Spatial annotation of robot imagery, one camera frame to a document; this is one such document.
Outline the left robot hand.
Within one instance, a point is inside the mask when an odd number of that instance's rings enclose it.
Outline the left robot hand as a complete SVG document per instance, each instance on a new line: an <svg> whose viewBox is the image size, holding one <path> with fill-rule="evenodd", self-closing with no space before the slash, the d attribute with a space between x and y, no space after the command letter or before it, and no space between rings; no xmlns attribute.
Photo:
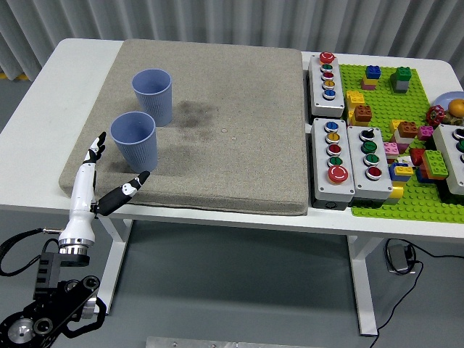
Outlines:
<svg viewBox="0 0 464 348"><path fill-rule="evenodd" d="M149 172L143 171L97 200L96 163L105 149L105 138L106 133L103 132L94 140L77 171L71 195L69 221L58 238L61 254L86 254L95 242L92 220L97 215L108 216L128 203L149 177Z"/></svg>

